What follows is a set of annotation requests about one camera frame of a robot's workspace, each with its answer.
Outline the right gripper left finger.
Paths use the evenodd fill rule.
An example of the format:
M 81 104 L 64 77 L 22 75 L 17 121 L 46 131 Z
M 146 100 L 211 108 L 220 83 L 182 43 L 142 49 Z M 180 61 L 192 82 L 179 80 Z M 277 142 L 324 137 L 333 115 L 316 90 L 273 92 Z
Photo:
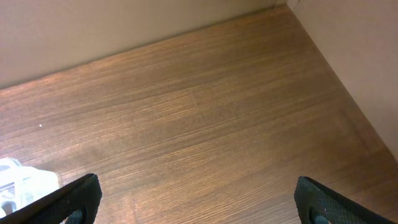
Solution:
M 86 174 L 36 202 L 1 218 L 2 224 L 95 222 L 102 191 L 98 176 Z

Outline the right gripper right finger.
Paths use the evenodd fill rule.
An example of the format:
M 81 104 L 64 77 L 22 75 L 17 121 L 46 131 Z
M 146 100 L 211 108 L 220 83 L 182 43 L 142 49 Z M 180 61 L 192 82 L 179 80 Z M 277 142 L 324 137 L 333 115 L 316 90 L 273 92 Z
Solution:
M 294 200 L 304 224 L 394 224 L 309 177 L 298 178 Z

